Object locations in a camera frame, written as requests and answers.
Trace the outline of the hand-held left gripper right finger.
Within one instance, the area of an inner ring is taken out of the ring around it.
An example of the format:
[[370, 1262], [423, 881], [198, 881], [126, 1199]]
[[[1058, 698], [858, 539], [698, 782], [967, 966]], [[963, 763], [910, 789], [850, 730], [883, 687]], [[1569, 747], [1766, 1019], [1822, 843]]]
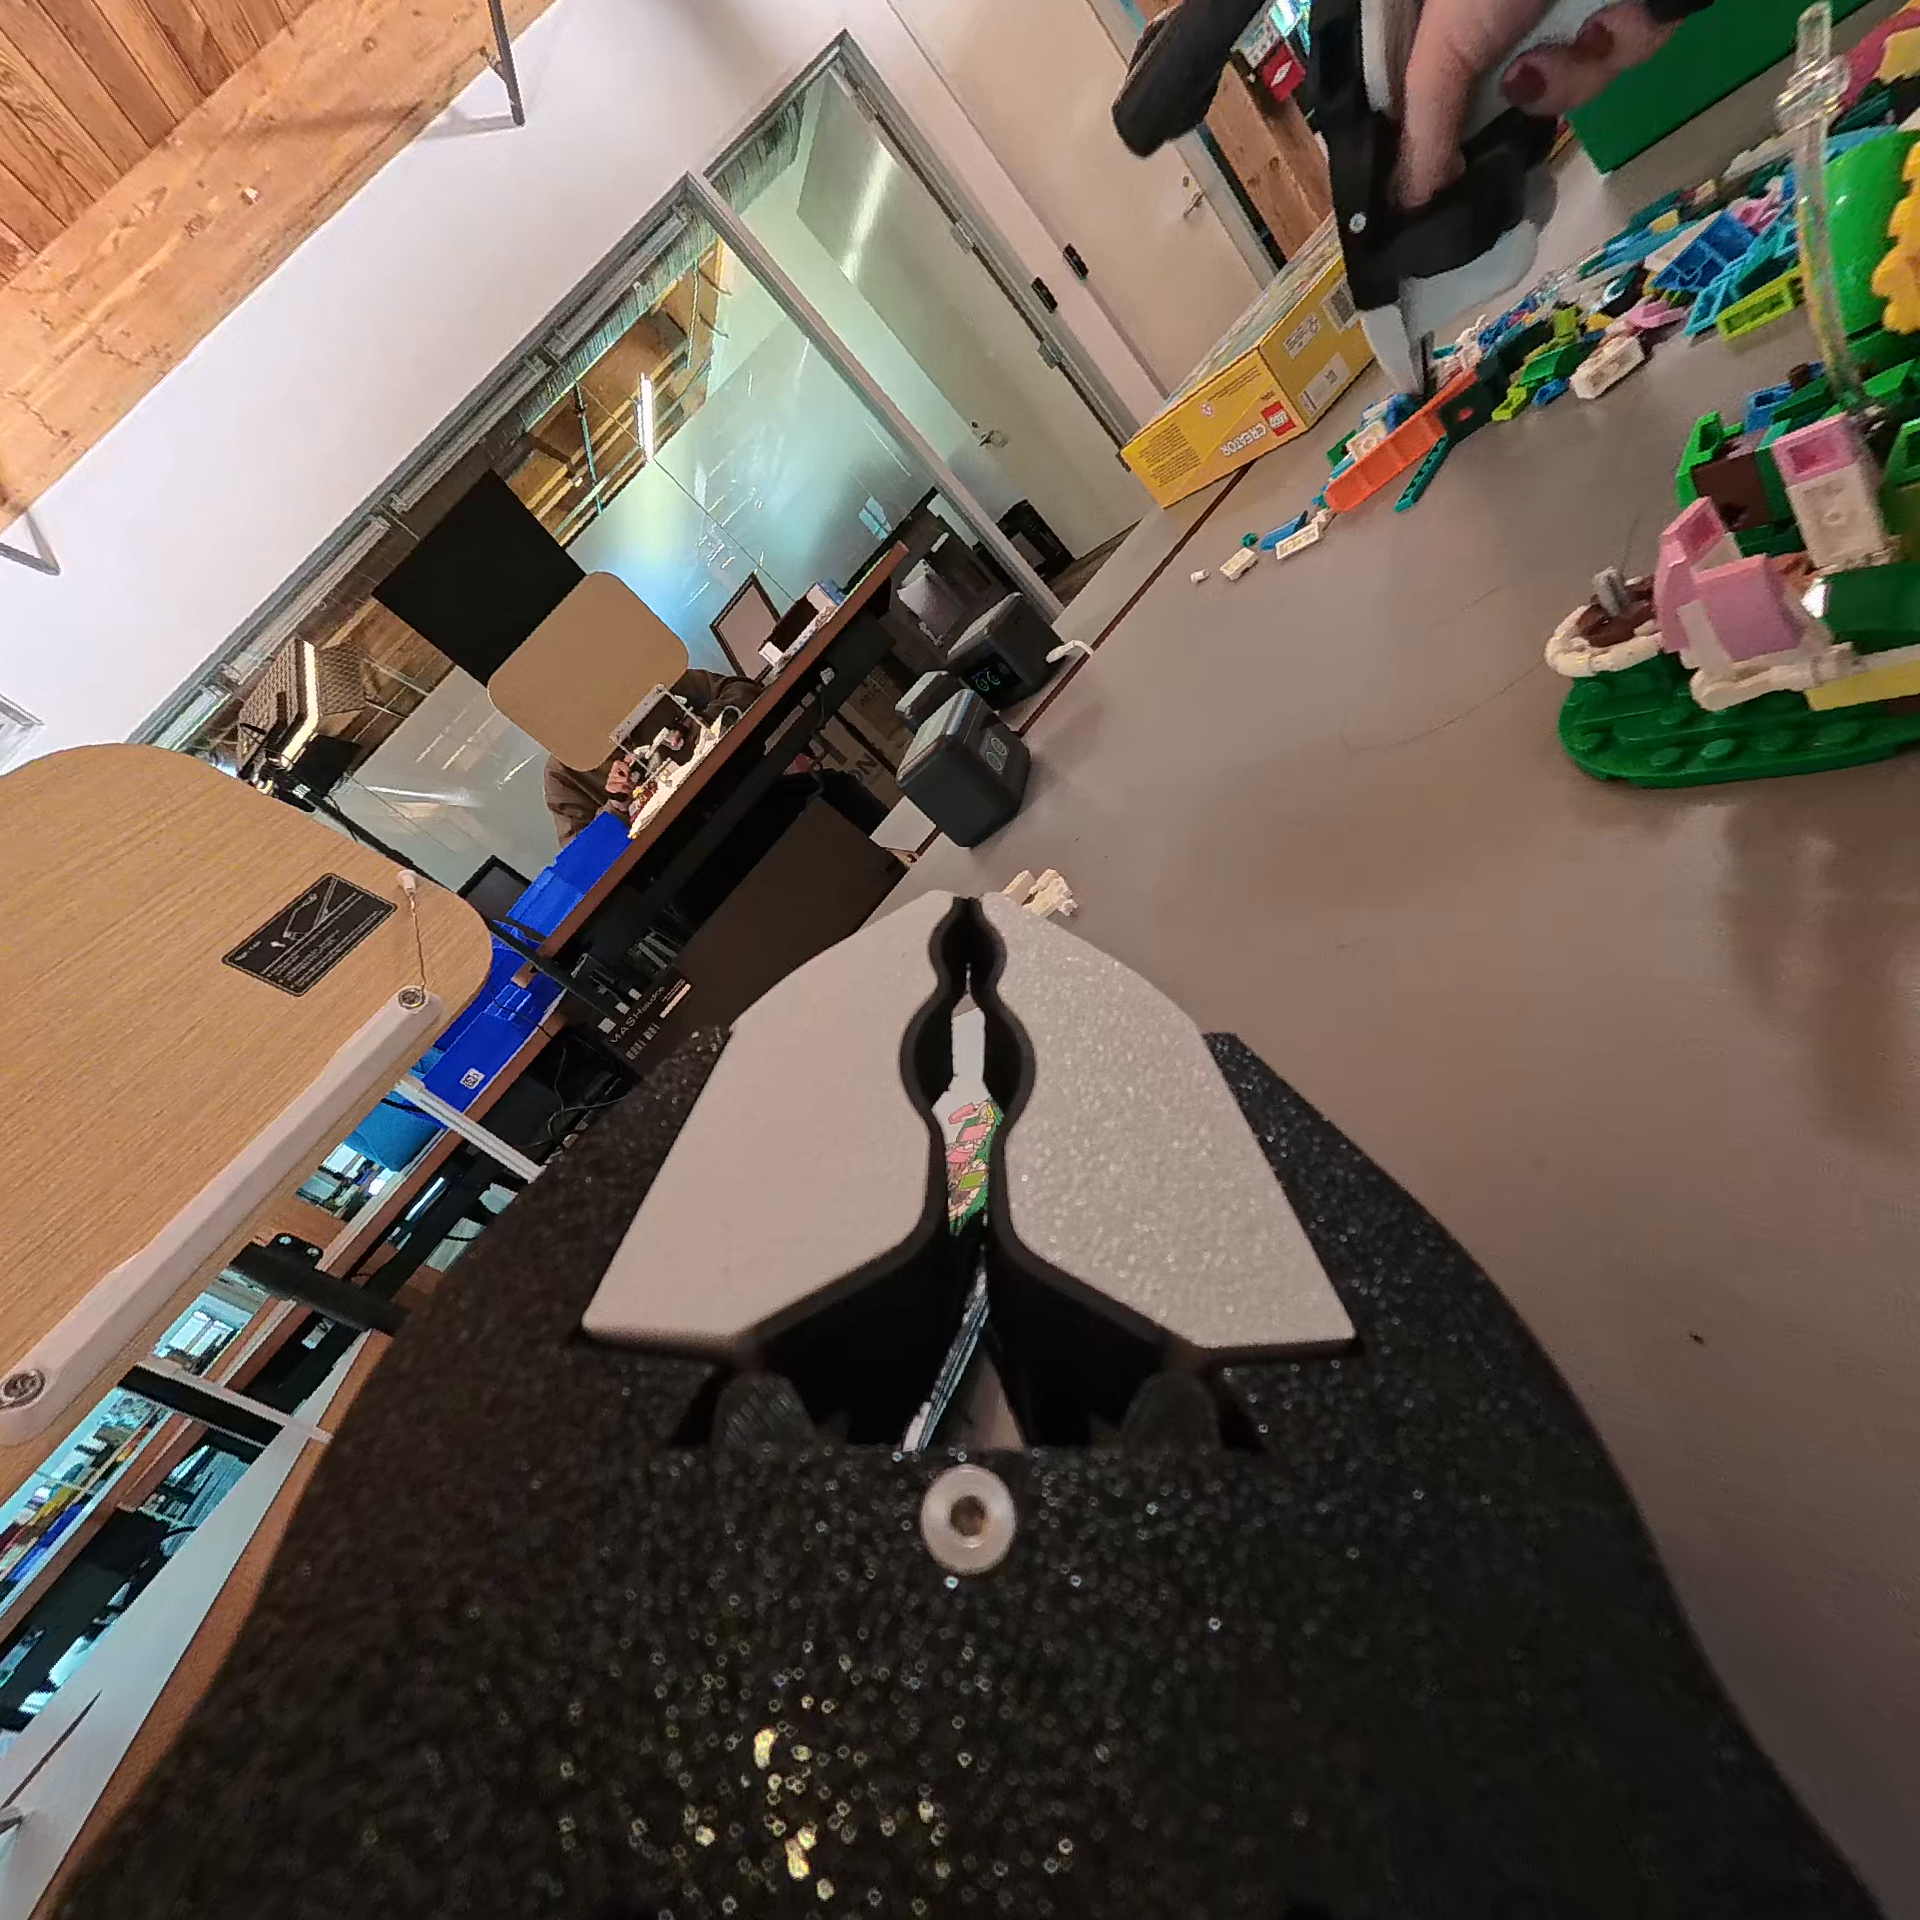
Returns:
[[1014, 1070], [999, 1278], [1161, 1353], [1347, 1351], [1349, 1310], [1201, 1027], [1065, 929], [1002, 895], [977, 910]]

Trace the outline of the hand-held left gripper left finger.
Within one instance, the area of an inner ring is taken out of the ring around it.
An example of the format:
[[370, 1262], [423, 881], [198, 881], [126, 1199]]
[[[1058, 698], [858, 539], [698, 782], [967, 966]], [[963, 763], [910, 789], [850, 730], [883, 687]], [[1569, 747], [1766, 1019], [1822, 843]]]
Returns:
[[964, 900], [929, 893], [806, 959], [737, 1019], [583, 1333], [764, 1353], [903, 1271], [946, 1223], [916, 1044], [950, 1035]]

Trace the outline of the colourful instruction booklet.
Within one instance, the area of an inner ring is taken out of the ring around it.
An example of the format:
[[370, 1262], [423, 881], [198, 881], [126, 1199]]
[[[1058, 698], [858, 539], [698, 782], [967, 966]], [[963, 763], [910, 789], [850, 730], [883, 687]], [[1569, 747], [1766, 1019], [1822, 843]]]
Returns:
[[988, 1094], [943, 1110], [946, 1139], [946, 1255], [963, 1282], [963, 1319], [939, 1372], [903, 1436], [903, 1452], [1025, 1452], [1026, 1441], [991, 1353], [988, 1281], [988, 1210], [991, 1145], [1002, 1110]]

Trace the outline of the pile of lego bricks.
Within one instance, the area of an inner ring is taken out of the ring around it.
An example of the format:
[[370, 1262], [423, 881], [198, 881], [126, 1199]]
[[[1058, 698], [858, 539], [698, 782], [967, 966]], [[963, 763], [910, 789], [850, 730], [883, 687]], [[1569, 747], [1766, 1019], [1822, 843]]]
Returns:
[[1829, 299], [1855, 386], [1822, 357], [1699, 415], [1671, 491], [1684, 529], [1716, 525], [1702, 567], [1766, 561], [1790, 583], [1836, 572], [1915, 572], [1915, 118], [1842, 131], [1823, 148], [1829, 257], [1803, 260], [1785, 141], [1735, 157], [1644, 205], [1569, 273], [1445, 342], [1412, 391], [1380, 398], [1329, 453], [1329, 479], [1292, 517], [1245, 532], [1191, 583], [1235, 585], [1283, 565], [1393, 497], [1412, 513], [1477, 437], [1555, 405], [1589, 414], [1665, 351], [1725, 351]]

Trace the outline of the yellow lego box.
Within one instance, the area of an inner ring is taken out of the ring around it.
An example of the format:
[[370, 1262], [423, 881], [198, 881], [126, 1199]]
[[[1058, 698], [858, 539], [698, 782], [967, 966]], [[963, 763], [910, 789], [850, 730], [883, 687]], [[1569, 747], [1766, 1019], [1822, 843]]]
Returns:
[[1119, 460], [1171, 507], [1295, 441], [1374, 359], [1326, 220]]

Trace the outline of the green lego flower model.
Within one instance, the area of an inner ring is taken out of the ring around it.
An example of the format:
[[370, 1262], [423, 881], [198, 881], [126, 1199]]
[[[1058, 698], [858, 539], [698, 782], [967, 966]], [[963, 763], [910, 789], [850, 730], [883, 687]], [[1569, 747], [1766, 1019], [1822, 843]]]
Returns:
[[[1811, 6], [1775, 103], [1796, 181], [1803, 260], [1823, 275], [1826, 145], [1842, 131], [1915, 118], [1915, 4], [1879, 39], [1833, 50], [1833, 13]], [[1855, 386], [1829, 299], [1805, 319], [1815, 357]], [[1884, 762], [1918, 739], [1915, 572], [1850, 569], [1790, 583], [1766, 561], [1702, 567], [1716, 525], [1660, 532], [1651, 573], [1610, 567], [1549, 633], [1542, 659], [1569, 685], [1558, 739], [1575, 767], [1636, 787], [1799, 778]]]

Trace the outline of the person's right hand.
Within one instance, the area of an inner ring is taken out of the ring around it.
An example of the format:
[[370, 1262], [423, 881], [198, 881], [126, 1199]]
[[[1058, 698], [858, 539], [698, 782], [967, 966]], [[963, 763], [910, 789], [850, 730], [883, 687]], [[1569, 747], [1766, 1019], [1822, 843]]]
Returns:
[[1555, 122], [1652, 59], [1675, 33], [1647, 4], [1620, 3], [1590, 13], [1570, 39], [1522, 50], [1548, 10], [1542, 3], [1425, 4], [1402, 78], [1402, 205], [1428, 204], [1459, 177], [1477, 84], [1498, 81], [1510, 108]]

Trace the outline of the blue storage bin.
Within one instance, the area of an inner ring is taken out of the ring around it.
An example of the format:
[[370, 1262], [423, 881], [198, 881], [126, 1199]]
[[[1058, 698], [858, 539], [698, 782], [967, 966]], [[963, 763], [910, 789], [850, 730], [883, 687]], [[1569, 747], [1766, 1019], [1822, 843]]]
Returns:
[[471, 1110], [561, 1001], [561, 983], [534, 971], [518, 983], [522, 954], [494, 945], [485, 989], [460, 1013], [413, 1067], [442, 1103]]
[[551, 934], [631, 846], [623, 815], [601, 810], [515, 900], [485, 910], [489, 924], [515, 924], [525, 939]]

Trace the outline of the green plastic bin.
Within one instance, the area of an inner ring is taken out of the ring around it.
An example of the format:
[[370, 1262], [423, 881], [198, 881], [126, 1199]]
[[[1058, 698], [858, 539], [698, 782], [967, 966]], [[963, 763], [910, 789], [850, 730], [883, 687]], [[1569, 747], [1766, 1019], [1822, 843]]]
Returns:
[[1787, 59], [1805, 3], [1709, 3], [1684, 13], [1667, 45], [1569, 116], [1602, 173], [1657, 146], [1706, 110]]

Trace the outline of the long dark desk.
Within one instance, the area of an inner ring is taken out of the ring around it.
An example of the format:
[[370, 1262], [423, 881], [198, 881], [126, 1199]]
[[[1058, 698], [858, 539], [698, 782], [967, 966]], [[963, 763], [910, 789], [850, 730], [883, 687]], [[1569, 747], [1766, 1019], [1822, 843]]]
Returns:
[[497, 939], [522, 954], [525, 974], [561, 983], [566, 1027], [612, 1062], [636, 1065], [646, 1047], [643, 1009], [665, 1013], [681, 994], [668, 977], [636, 977], [634, 948], [886, 655], [884, 617], [906, 562], [897, 539], [863, 567], [756, 705], [639, 810], [626, 852], [551, 934], [525, 939], [515, 924], [497, 924]]

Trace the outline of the black portable power station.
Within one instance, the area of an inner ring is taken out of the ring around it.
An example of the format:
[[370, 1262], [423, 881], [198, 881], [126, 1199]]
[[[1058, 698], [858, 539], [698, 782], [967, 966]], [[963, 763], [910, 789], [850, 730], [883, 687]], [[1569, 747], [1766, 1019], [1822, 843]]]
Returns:
[[897, 785], [955, 846], [980, 849], [1019, 814], [1030, 762], [1025, 739], [963, 687], [911, 735]]

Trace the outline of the white door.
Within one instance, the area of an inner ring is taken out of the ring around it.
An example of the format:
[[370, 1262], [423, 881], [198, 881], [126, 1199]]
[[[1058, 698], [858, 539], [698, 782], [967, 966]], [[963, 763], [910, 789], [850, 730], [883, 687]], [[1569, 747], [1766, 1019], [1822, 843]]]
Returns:
[[1187, 383], [1275, 267], [1212, 148], [1183, 135], [1132, 156], [1114, 98], [1132, 4], [901, 3], [939, 75], [1046, 235], [1061, 316], [1135, 365], [1141, 415]]

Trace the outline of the black power station with display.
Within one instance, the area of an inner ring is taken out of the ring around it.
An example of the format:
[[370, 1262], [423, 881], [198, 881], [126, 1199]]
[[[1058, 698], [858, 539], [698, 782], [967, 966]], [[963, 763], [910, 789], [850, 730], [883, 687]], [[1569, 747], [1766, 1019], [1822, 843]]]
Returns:
[[980, 611], [941, 653], [954, 674], [997, 714], [1021, 706], [1058, 677], [1065, 641], [1017, 593]]

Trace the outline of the light wooden panel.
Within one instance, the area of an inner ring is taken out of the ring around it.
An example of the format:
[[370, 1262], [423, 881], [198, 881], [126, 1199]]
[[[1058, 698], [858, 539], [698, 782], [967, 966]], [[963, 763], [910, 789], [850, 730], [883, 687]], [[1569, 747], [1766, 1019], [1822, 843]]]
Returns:
[[5, 772], [5, 1473], [154, 1351], [489, 966], [466, 900], [197, 759]]

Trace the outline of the wooden post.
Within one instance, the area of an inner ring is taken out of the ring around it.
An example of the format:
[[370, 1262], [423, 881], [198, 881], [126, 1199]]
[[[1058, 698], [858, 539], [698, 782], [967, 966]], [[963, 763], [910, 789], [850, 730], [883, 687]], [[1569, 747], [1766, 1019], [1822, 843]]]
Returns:
[[1228, 177], [1241, 187], [1283, 258], [1293, 258], [1330, 217], [1329, 156], [1300, 94], [1278, 100], [1230, 59], [1207, 113]]

